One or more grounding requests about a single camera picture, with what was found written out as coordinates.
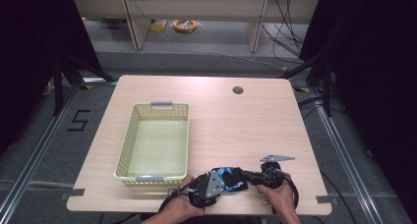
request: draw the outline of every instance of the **yellow object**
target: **yellow object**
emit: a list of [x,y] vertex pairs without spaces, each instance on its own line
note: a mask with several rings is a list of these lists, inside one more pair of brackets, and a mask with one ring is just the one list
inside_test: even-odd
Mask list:
[[150,25],[151,31],[163,32],[165,30],[167,20],[155,20]]
[[199,23],[197,21],[180,21],[176,20],[172,23],[174,29],[180,32],[191,32],[197,29]]

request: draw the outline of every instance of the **basket handle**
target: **basket handle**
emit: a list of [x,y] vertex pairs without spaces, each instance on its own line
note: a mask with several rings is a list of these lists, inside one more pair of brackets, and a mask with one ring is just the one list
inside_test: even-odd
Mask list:
[[174,108],[172,101],[152,101],[150,106],[153,110],[172,110]]
[[136,177],[136,182],[163,182],[163,177]]

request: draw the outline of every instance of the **forearm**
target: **forearm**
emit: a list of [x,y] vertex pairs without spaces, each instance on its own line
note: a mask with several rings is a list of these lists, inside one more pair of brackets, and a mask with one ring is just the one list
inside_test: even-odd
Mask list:
[[282,224],[300,224],[300,219],[295,210],[287,211],[283,214],[278,215],[278,217],[281,220]]
[[172,222],[172,219],[170,220],[169,217],[167,217],[166,215],[161,215],[160,213],[155,214],[151,218],[143,221],[142,223],[144,224],[174,224],[174,222]]

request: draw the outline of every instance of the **floor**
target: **floor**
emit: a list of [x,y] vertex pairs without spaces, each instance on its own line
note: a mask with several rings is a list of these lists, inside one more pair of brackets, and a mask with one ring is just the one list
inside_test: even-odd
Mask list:
[[[300,62],[295,55],[282,47],[274,46],[263,31],[256,53],[251,53],[247,45],[245,24],[225,22],[200,22],[198,29],[191,33],[178,33],[173,30],[172,21],[168,21],[163,33],[150,32],[144,48],[134,50],[129,32],[126,29],[109,29],[101,21],[85,21],[92,45],[97,55],[114,53],[111,56],[130,54],[166,54],[166,55],[199,55],[203,57],[218,56],[221,59],[230,58],[236,61],[245,61],[254,66],[274,66],[279,71],[285,70],[285,64],[294,66],[290,62]],[[293,26],[293,32],[303,38],[308,26]],[[266,30],[272,35],[277,34],[274,24],[267,24]],[[288,28],[284,33],[291,35]],[[285,36],[279,40],[297,51],[294,41]],[[123,57],[114,57],[114,66],[111,71],[117,72],[117,60]],[[292,82],[296,88],[304,86],[300,79],[305,78],[308,71]],[[89,126],[83,134],[69,135],[67,128],[59,127],[52,136],[53,143],[39,156],[42,158],[34,167],[36,170],[30,177],[29,186],[21,196],[21,200],[14,209],[10,219],[1,220],[2,223],[113,223],[126,218],[129,213],[80,213],[70,212],[65,203],[69,191],[77,178],[82,162],[89,150],[96,127],[105,110],[105,102],[111,96],[114,85],[97,85],[93,90],[77,90],[75,102],[68,107],[67,115],[61,122],[71,125],[73,115],[81,108],[88,108],[94,113]],[[298,102],[302,102],[319,91],[296,91]],[[332,117],[326,118],[319,107],[320,102],[312,103],[301,108],[307,132],[312,147],[318,159],[319,167],[324,172],[324,181],[331,198],[333,212],[325,217],[302,217],[303,223],[411,223],[401,204],[390,188],[382,171],[372,157],[363,151],[366,145],[355,131],[353,123],[345,112],[342,102],[333,99],[331,102]],[[53,111],[53,97],[46,95],[39,105],[36,115],[25,130],[18,145],[11,148],[0,159],[0,197],[9,196],[9,190],[14,181],[22,177],[26,162],[31,159],[32,152],[45,140],[42,135],[53,120],[50,112]],[[78,152],[67,146],[72,144]],[[361,198],[369,197],[371,202],[363,202]],[[262,217],[262,223],[277,223],[272,216]]]

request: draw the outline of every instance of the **gray floor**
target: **gray floor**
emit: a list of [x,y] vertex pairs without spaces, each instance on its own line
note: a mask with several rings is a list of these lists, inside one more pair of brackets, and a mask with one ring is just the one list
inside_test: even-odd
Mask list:
[[[123,74],[167,74],[276,78],[282,73],[283,67],[291,69],[296,66],[273,58],[272,43],[264,32],[257,53],[250,53],[244,24],[201,22],[202,25],[195,32],[184,34],[173,31],[168,23],[162,35],[155,32],[149,34],[141,51],[133,49],[126,29],[109,30],[104,23],[97,21],[87,21],[85,24],[103,70],[116,77]],[[274,32],[275,27],[267,25],[267,29]],[[306,29],[306,26],[294,26],[294,31],[300,36],[304,36]],[[284,37],[282,40],[288,45],[293,43]],[[292,54],[278,47],[275,48],[275,54],[280,58],[291,58],[285,60],[297,61]],[[307,74],[308,71],[294,77],[291,82],[296,86],[302,84]],[[83,75],[93,77],[86,72]],[[90,90],[77,91],[9,223],[112,223],[130,214],[71,212],[66,208],[66,194],[77,179],[113,89],[114,85],[95,84]],[[312,97],[307,92],[295,92],[295,95],[299,102]],[[305,117],[304,122],[318,164],[346,199],[356,222],[369,223],[319,111],[312,105],[303,108],[301,113]],[[333,99],[331,107],[331,118],[384,223],[411,223],[378,164],[363,153],[366,145],[355,131],[342,103]],[[78,110],[89,110],[89,113],[80,114],[80,118],[89,122],[82,132],[68,132],[68,129],[79,127],[72,123]],[[7,195],[13,182],[19,178],[52,119],[52,112],[53,95],[47,95],[21,138],[0,158],[0,198]],[[333,211],[329,216],[320,217],[321,220],[325,223],[352,223],[335,188],[324,180],[332,198]],[[278,223],[273,216],[263,218],[268,223]],[[303,223],[319,223],[314,217],[302,216],[301,219]]]

